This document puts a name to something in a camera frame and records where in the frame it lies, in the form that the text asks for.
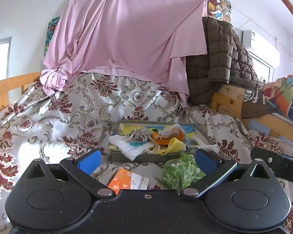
yellow cloth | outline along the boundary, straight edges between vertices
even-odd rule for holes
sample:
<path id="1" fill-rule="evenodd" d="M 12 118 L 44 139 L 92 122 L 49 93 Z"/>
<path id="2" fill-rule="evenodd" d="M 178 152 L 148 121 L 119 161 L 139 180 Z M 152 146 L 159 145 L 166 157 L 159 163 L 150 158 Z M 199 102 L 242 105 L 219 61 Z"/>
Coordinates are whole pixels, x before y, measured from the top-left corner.
<path id="1" fill-rule="evenodd" d="M 158 154 L 166 155 L 169 153 L 176 153 L 186 149 L 186 146 L 183 142 L 179 141 L 176 137 L 171 138 L 167 148 L 161 149 Z"/>
<path id="2" fill-rule="evenodd" d="M 126 135 L 129 134 L 133 129 L 142 129 L 143 126 L 126 126 L 123 123 L 119 124 L 120 132 L 119 135 Z"/>

poster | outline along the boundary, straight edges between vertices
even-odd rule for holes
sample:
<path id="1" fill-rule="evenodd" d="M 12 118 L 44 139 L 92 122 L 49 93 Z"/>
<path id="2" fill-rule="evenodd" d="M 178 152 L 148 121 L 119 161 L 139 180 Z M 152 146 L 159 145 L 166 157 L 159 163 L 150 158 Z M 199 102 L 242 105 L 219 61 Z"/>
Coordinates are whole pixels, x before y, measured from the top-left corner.
<path id="1" fill-rule="evenodd" d="M 52 36 L 54 34 L 54 31 L 56 29 L 56 26 L 59 20 L 60 20 L 60 17 L 56 17 L 49 22 L 48 29 L 47 29 L 46 42 L 45 42 L 44 56 L 46 56 L 49 44 L 51 42 Z"/>
<path id="2" fill-rule="evenodd" d="M 220 21 L 231 23 L 232 9 L 228 0 L 208 0 L 207 14 Z"/>

white paper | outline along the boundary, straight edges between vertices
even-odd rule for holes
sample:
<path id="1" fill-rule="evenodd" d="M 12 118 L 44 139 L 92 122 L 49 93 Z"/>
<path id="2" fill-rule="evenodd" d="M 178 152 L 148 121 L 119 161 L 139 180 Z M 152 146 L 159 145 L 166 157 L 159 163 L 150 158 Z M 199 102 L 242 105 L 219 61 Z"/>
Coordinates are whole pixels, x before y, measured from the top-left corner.
<path id="1" fill-rule="evenodd" d="M 149 185 L 149 178 L 142 177 L 138 174 L 131 174 L 130 189 L 133 190 L 147 190 Z"/>

blue gripper pad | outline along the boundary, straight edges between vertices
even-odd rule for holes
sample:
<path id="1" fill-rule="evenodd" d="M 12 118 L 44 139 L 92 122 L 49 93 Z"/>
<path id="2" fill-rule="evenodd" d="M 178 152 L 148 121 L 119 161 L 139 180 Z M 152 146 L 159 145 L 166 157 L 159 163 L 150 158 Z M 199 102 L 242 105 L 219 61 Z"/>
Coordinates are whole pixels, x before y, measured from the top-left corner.
<path id="1" fill-rule="evenodd" d="M 197 166 L 204 172 L 206 175 L 216 170 L 218 164 L 212 158 L 209 158 L 206 154 L 197 150 L 195 152 L 195 162 Z"/>
<path id="2" fill-rule="evenodd" d="M 77 163 L 77 167 L 88 175 L 91 175 L 91 173 L 99 167 L 100 163 L 101 152 L 100 150 L 96 150 L 94 152 L 87 153 L 85 157 Z"/>

pink bed sheet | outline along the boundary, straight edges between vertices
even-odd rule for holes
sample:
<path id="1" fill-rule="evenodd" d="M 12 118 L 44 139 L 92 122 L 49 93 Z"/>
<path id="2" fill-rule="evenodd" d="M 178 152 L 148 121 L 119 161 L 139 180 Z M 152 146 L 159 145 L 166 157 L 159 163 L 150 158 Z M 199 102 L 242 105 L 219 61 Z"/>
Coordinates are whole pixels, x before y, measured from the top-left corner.
<path id="1" fill-rule="evenodd" d="M 206 54 L 207 0 L 69 0 L 40 81 L 51 96 L 80 72 L 130 76 L 188 96 L 185 56 Z"/>

